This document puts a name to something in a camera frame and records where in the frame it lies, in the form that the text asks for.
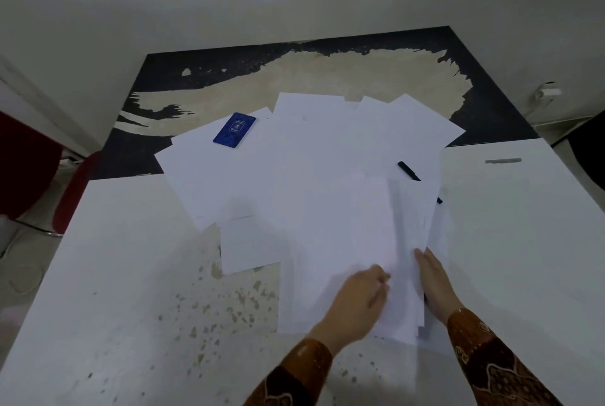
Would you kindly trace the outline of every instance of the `hand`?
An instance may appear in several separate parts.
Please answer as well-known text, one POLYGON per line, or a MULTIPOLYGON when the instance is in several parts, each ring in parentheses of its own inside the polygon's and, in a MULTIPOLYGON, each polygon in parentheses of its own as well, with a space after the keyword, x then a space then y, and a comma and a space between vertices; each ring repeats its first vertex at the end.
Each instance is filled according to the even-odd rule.
POLYGON ((433 252, 426 249, 422 253, 420 249, 416 249, 414 256, 420 266, 420 282, 427 297, 428 308, 441 323, 447 325, 450 315, 464 306, 454 293, 445 269, 433 252))
POLYGON ((375 264, 347 278, 323 320, 307 337, 323 343, 335 357, 367 335, 387 302, 390 275, 375 264))

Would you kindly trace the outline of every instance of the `paint stain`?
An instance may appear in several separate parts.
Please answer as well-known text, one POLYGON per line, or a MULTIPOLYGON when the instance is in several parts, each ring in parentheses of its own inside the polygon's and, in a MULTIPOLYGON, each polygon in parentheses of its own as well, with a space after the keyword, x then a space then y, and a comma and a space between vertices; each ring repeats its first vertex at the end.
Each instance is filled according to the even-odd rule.
POLYGON ((210 275, 212 275, 212 277, 215 278, 216 280, 222 279, 223 270, 221 269, 221 267, 219 265, 217 265, 216 263, 213 263, 212 270, 210 271, 210 275))

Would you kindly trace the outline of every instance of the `gray tape strip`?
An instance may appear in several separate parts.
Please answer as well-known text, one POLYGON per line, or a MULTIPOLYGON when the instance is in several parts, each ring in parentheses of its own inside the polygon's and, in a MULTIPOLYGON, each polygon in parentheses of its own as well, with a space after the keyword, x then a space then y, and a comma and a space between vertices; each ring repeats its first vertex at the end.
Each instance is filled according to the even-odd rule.
POLYGON ((492 161, 485 161, 486 164, 511 164, 513 162, 521 162, 522 159, 520 157, 515 159, 494 159, 492 161))

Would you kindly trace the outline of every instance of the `stack of paper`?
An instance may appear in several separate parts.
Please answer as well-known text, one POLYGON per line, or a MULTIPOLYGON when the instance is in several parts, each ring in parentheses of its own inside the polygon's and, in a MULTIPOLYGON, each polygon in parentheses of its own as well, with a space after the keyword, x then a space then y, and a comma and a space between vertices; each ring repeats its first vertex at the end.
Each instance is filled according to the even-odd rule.
POLYGON ((225 118, 156 154, 198 229, 218 223, 223 273, 281 262, 278 331, 301 333, 349 274, 380 264, 391 293, 374 334, 419 344, 412 251, 432 242, 445 254, 445 207, 433 223, 439 153, 464 131, 408 95, 386 104, 282 93, 273 114, 251 115, 235 149, 213 142, 225 118))

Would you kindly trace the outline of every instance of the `person's left hand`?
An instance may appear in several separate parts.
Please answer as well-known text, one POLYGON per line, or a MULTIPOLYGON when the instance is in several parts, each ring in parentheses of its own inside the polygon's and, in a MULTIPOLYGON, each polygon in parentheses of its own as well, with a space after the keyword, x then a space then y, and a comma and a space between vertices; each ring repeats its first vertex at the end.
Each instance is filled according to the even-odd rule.
POLYGON ((387 302, 390 275, 375 264, 347 278, 322 321, 307 335, 335 356, 367 335, 387 302))

